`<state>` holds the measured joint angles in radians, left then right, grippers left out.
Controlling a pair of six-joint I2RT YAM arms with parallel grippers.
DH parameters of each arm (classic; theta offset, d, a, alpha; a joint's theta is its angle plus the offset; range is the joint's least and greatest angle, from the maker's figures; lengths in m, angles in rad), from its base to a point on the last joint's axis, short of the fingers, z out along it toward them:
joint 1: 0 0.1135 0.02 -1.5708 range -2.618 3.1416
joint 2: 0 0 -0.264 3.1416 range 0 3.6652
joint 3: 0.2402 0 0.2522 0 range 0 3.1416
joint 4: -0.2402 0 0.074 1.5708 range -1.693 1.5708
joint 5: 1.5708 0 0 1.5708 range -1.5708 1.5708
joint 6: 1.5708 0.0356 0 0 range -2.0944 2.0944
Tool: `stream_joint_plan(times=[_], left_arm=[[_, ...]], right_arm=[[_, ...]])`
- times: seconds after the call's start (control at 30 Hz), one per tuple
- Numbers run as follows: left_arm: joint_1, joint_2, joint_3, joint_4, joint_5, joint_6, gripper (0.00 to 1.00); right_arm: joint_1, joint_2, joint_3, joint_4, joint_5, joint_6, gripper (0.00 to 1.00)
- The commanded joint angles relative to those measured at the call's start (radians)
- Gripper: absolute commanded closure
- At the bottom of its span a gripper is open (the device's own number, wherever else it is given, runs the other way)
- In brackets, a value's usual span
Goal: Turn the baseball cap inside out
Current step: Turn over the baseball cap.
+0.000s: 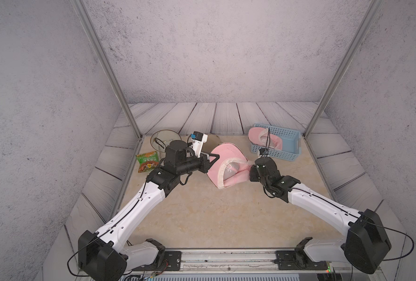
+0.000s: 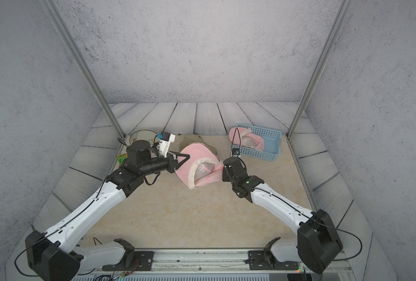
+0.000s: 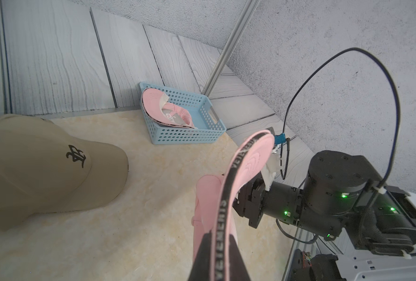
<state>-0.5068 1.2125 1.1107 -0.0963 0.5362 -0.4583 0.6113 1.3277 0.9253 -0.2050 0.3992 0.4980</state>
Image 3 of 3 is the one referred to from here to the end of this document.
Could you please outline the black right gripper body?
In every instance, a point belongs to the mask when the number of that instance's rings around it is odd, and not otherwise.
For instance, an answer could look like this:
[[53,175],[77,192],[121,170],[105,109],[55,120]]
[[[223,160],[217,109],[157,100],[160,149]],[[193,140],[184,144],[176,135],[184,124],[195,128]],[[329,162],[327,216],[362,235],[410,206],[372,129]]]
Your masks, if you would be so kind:
[[300,187],[273,182],[267,192],[258,173],[240,189],[233,207],[251,227],[268,215],[326,241],[346,232],[355,249],[375,255],[410,254],[415,225],[398,201],[404,192],[381,180],[363,156],[322,151],[311,159]]

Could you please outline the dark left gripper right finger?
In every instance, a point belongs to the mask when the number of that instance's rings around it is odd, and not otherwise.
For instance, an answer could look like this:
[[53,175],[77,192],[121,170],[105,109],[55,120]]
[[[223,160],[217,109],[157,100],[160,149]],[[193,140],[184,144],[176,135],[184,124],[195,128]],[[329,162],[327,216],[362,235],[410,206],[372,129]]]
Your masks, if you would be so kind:
[[250,276],[238,249],[235,237],[229,236],[229,273],[230,281],[250,281]]

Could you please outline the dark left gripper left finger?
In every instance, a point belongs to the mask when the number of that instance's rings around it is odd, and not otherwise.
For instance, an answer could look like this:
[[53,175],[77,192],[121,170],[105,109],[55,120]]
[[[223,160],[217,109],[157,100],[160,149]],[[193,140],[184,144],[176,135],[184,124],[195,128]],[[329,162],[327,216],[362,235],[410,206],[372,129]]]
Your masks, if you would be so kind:
[[210,280],[211,233],[203,235],[188,281]]

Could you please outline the pink baseball cap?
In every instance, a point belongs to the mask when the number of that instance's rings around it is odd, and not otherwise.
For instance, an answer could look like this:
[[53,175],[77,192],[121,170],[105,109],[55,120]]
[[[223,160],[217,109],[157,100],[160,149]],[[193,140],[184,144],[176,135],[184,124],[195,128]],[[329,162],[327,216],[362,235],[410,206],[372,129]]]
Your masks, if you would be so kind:
[[147,116],[160,125],[196,129],[188,110],[169,102],[163,91],[146,89],[142,94],[142,105]]
[[197,182],[195,214],[191,221],[193,262],[203,235],[211,233],[209,281],[230,280],[230,234],[237,241],[233,202],[240,189],[265,166],[274,142],[273,134],[267,129],[252,134],[237,149],[223,176],[205,175]]

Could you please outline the beige baseball cap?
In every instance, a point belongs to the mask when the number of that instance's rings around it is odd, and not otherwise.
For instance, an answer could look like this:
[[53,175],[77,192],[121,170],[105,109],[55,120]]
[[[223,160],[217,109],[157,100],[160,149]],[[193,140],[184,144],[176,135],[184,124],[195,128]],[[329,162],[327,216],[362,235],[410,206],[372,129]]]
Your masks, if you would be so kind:
[[0,117],[0,230],[36,213],[102,207],[124,189],[127,154],[119,147],[69,135],[53,122]]

